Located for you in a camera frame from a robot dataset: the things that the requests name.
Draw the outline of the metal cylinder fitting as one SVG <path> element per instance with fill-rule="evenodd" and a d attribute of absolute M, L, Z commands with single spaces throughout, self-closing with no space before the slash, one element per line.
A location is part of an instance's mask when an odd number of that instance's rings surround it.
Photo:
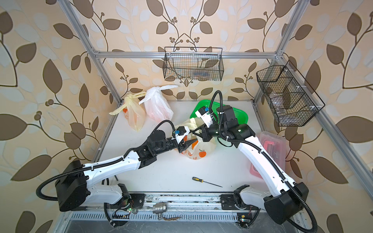
<path fill-rule="evenodd" d="M 153 214 L 161 215 L 167 211 L 167 204 L 164 202 L 156 203 L 152 207 Z"/>

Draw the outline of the yellow plastic bag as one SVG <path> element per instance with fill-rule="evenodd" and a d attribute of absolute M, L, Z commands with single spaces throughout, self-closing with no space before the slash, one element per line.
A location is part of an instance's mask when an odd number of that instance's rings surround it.
<path fill-rule="evenodd" d="M 144 125 L 145 118 L 146 118 L 146 112 L 145 109 L 141 106 L 139 103 L 140 97 L 145 97 L 146 92 L 142 91 L 136 94 L 128 94 L 124 97 L 124 104 L 122 104 L 120 107 L 118 107 L 113 112 L 110 112 L 110 115 L 117 115 L 120 112 L 123 112 L 124 109 L 127 109 L 127 117 L 129 126 L 135 130 L 140 131 Z"/>
<path fill-rule="evenodd" d="M 190 118 L 182 123 L 180 126 L 187 126 L 190 131 L 195 130 L 199 126 L 203 125 L 204 122 L 200 118 Z M 212 138 L 209 142 L 203 142 L 203 139 L 199 136 L 195 136 L 192 133 L 184 137 L 184 141 L 197 139 L 191 146 L 185 151 L 181 152 L 182 155 L 192 160 L 199 160 L 208 155 L 211 155 L 217 146 L 217 139 Z"/>

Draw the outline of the white plastic bag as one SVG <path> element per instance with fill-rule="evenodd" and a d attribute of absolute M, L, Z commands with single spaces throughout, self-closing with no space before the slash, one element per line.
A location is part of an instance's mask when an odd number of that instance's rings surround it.
<path fill-rule="evenodd" d="M 160 123 L 163 120 L 171 120 L 173 111 L 171 110 L 166 98 L 163 96 L 162 91 L 169 91 L 177 85 L 155 86 L 146 91 L 145 97 L 139 102 L 144 104 L 145 111 L 149 118 Z"/>

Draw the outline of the pink plastic box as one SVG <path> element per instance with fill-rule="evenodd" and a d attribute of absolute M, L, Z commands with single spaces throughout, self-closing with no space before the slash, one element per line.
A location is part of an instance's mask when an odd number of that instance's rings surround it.
<path fill-rule="evenodd" d="M 269 132 L 261 132 L 257 135 L 260 143 L 268 155 L 285 171 L 286 155 L 288 153 L 287 141 L 284 137 Z"/>

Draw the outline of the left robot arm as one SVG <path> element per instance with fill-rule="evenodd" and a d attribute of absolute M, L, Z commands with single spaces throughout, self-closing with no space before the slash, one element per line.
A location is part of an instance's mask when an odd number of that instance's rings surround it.
<path fill-rule="evenodd" d="M 196 142 L 196 139 L 184 140 L 190 133 L 188 127 L 176 129 L 170 120 L 167 123 L 173 130 L 171 137 L 167 138 L 165 132 L 156 127 L 143 144 L 128 149 L 122 156 L 96 163 L 71 162 L 63 173 L 40 184 L 36 195 L 43 200 L 58 202 L 61 212 L 81 206 L 102 203 L 107 207 L 129 201 L 131 196 L 124 184 L 104 185 L 101 182 L 120 173 L 144 168 L 162 153 L 183 152 Z"/>

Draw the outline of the black handled tool on rail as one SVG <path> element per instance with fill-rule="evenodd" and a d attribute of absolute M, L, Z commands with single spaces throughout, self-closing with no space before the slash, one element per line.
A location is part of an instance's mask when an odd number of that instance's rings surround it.
<path fill-rule="evenodd" d="M 89 206 L 80 206 L 80 207 L 77 207 L 77 208 L 74 208 L 72 209 L 72 211 L 99 211 L 101 209 L 101 207 L 97 207 L 97 206 L 93 206 L 93 207 L 89 207 Z"/>

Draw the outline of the yellow black screwdriver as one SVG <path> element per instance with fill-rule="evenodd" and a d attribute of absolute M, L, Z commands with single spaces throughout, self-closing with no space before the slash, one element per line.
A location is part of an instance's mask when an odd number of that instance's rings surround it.
<path fill-rule="evenodd" d="M 222 187 L 221 185 L 210 183 L 210 182 L 207 182 L 207 181 L 205 181 L 203 179 L 200 179 L 200 178 L 197 178 L 197 177 L 192 177 L 192 180 L 200 182 L 200 183 L 207 183 L 207 184 L 210 184 L 210 185 L 213 185 L 213 186 L 217 186 L 217 187 Z"/>

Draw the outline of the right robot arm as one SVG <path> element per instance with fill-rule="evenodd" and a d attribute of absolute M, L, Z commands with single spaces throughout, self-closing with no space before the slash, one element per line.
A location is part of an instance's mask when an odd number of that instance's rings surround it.
<path fill-rule="evenodd" d="M 272 159 L 264 149 L 254 131 L 247 124 L 239 124 L 234 110 L 223 104 L 221 91 L 217 90 L 213 97 L 219 97 L 220 103 L 214 111 L 212 106 L 202 107 L 196 111 L 203 125 L 196 130 L 201 131 L 199 137 L 204 142 L 212 138 L 222 139 L 232 144 L 242 152 L 254 165 L 264 182 L 270 195 L 262 197 L 250 191 L 245 186 L 239 191 L 239 196 L 245 205 L 254 205 L 265 209 L 270 218 L 277 224 L 285 221 L 303 233 L 315 233 L 318 224 L 311 208 L 306 203 L 309 189 L 304 183 L 297 183 Z M 311 220 L 311 228 L 307 229 L 291 220 L 299 211 L 305 210 Z"/>

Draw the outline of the green plastic basket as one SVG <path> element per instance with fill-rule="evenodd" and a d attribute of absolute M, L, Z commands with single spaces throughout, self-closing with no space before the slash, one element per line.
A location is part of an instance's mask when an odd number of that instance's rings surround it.
<path fill-rule="evenodd" d="M 211 101 L 210 100 L 202 100 L 202 101 L 199 101 L 197 103 L 197 105 L 195 106 L 194 110 L 192 111 L 191 115 L 190 115 L 190 118 L 195 118 L 195 121 L 197 123 L 197 126 L 200 126 L 202 125 L 204 122 L 202 121 L 201 118 L 197 117 L 195 112 L 197 112 L 200 108 L 202 107 L 209 107 L 210 106 L 210 103 Z M 217 115 L 217 108 L 220 107 L 220 103 L 219 102 L 214 102 L 213 105 L 212 105 L 212 109 L 213 109 L 213 112 Z M 237 118 L 238 120 L 238 124 L 241 125 L 241 124 L 248 124 L 248 115 L 240 110 L 240 109 L 237 109 L 237 108 L 234 108 L 232 107 L 233 111 L 234 111 L 234 114 L 235 114 L 235 117 Z"/>

